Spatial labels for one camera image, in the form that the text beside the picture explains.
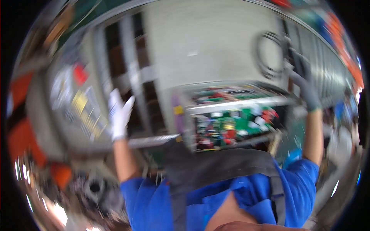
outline blue shirt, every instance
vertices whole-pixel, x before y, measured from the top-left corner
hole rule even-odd
[[[303,226],[315,201],[317,164],[303,159],[282,170],[275,162],[285,193],[285,226]],[[150,179],[133,178],[121,183],[126,210],[133,231],[173,230],[169,186]],[[187,196],[187,230],[202,231],[210,218],[233,190],[239,207],[253,215],[258,223],[276,224],[270,201],[270,181],[262,174],[238,177],[208,185]]]

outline gray apron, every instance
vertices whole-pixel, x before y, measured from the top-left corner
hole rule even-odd
[[[274,160],[268,152],[231,149],[192,154],[184,142],[175,139],[165,144],[172,217],[175,231],[186,231],[186,195],[196,189],[240,176],[263,174],[270,178],[271,202],[278,225],[285,223],[285,196]]]

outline glove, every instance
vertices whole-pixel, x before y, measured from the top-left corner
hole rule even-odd
[[[294,52],[297,55],[303,67],[303,73],[305,77],[303,78],[302,76],[300,76],[293,70],[289,70],[289,77],[291,78],[294,84],[299,86],[300,94],[303,100],[307,104],[307,111],[313,112],[317,109],[321,109],[322,106],[321,106],[318,92],[316,88],[313,86],[313,78],[312,78],[310,63],[304,56],[297,53],[296,51]]]
[[[112,125],[112,140],[124,139],[127,136],[127,124],[130,120],[135,97],[131,96],[123,103],[118,89],[114,89],[109,95],[108,106],[110,109],[109,119]]]

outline white glove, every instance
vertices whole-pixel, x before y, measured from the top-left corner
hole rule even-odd
[[[131,96],[124,104],[118,89],[114,89],[109,95],[108,106],[110,109],[109,119],[112,124],[112,140],[123,139],[127,136],[127,123],[130,120],[135,97]]]

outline black cable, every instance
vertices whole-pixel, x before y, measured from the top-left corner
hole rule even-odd
[[[281,47],[283,51],[283,56],[281,58],[281,68],[279,70],[274,70],[267,66],[261,58],[260,52],[260,44],[261,41],[264,39],[270,39],[274,41],[279,47]],[[276,79],[279,78],[284,69],[284,58],[286,57],[287,49],[285,43],[282,43],[281,39],[277,34],[271,31],[263,32],[262,34],[258,35],[255,42],[255,55],[256,55],[256,62],[260,72],[267,78],[267,79]]]

